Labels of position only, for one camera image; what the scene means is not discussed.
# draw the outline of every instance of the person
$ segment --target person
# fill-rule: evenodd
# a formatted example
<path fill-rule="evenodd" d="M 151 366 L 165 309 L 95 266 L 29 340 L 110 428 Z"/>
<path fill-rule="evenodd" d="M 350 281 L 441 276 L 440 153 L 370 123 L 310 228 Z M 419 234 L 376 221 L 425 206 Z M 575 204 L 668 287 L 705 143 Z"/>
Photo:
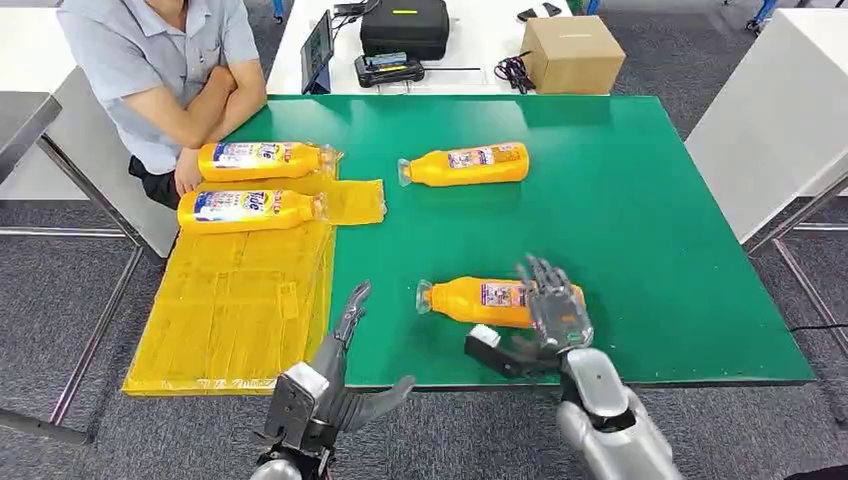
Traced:
<path fill-rule="evenodd" d="M 64 0 L 77 64 L 131 153 L 128 172 L 172 209 L 203 180 L 198 149 L 266 103 L 242 0 Z"/>

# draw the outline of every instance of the orange bottle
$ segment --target orange bottle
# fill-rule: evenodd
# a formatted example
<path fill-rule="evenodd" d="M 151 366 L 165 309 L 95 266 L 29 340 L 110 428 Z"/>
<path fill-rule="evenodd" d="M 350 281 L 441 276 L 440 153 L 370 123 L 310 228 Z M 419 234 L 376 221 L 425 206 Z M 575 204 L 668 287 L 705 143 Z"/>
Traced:
<path fill-rule="evenodd" d="M 233 233 L 296 227 L 324 215 L 323 194 L 290 190 L 189 192 L 177 221 L 189 233 Z"/>
<path fill-rule="evenodd" d="M 402 186 L 423 183 L 431 187 L 477 183 L 520 182 L 530 169 L 523 143 L 499 143 L 460 150 L 436 150 L 423 157 L 398 161 Z"/>
<path fill-rule="evenodd" d="M 583 290 L 577 285 L 572 284 L 572 287 L 585 307 Z M 418 313 L 434 310 L 458 322 L 533 328 L 524 285 L 518 280 L 460 277 L 435 285 L 421 280 L 415 304 Z"/>
<path fill-rule="evenodd" d="M 210 143 L 197 154 L 197 166 L 209 182 L 261 178 L 300 178 L 332 168 L 341 155 L 329 146 L 299 142 Z"/>

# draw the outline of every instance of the robotic arm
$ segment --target robotic arm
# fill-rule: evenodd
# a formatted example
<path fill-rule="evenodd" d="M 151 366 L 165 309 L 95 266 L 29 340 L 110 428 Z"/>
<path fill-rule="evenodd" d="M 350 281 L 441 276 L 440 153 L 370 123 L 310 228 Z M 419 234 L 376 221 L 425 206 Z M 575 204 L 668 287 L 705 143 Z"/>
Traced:
<path fill-rule="evenodd" d="M 465 352 L 506 377 L 558 371 L 563 387 L 557 423 L 598 480 L 678 480 L 671 446 L 636 394 L 621 383 L 610 358 L 591 348 L 594 330 L 585 307 L 560 268 L 528 256 L 531 281 L 518 267 L 535 338 L 514 338 L 517 351 L 500 346 L 500 335 L 477 325 Z"/>
<path fill-rule="evenodd" d="M 528 256 L 533 280 L 519 266 L 535 336 L 513 338 L 477 325 L 465 352 L 506 377 L 559 372 L 563 388 L 556 420 L 598 480 L 680 480 L 671 446 L 610 358 L 591 348 L 594 329 L 562 269 Z M 327 480 L 340 431 L 351 432 L 402 403 L 415 379 L 402 378 L 386 392 L 355 394 L 345 386 L 346 355 L 371 292 L 365 282 L 351 293 L 341 319 L 310 363 L 277 378 L 260 442 L 270 446 L 251 480 Z"/>
<path fill-rule="evenodd" d="M 370 396 L 345 386 L 347 350 L 370 293 L 369 281 L 356 287 L 312 361 L 300 362 L 277 378 L 265 428 L 256 433 L 270 449 L 259 458 L 251 480 L 328 479 L 338 433 L 356 431 L 389 412 L 412 390 L 411 376 Z"/>

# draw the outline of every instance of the phone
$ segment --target phone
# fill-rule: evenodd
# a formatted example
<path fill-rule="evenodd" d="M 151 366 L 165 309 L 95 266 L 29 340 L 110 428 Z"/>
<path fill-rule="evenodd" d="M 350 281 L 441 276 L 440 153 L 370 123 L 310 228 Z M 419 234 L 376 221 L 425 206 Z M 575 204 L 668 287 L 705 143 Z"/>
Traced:
<path fill-rule="evenodd" d="M 528 19 L 536 18 L 536 17 L 555 17 L 562 13 L 562 9 L 557 7 L 556 5 L 551 5 L 548 2 L 545 2 L 538 7 L 528 8 L 523 12 L 518 14 L 518 19 L 522 22 L 526 22 Z"/>

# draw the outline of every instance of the black bag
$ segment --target black bag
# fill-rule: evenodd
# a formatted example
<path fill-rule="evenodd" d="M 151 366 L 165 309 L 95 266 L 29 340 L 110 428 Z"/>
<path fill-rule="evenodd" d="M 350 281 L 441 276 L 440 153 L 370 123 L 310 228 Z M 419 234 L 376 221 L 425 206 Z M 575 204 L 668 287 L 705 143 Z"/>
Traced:
<path fill-rule="evenodd" d="M 445 56 L 450 23 L 444 0 L 372 0 L 359 38 L 366 56 L 404 52 L 415 60 Z"/>

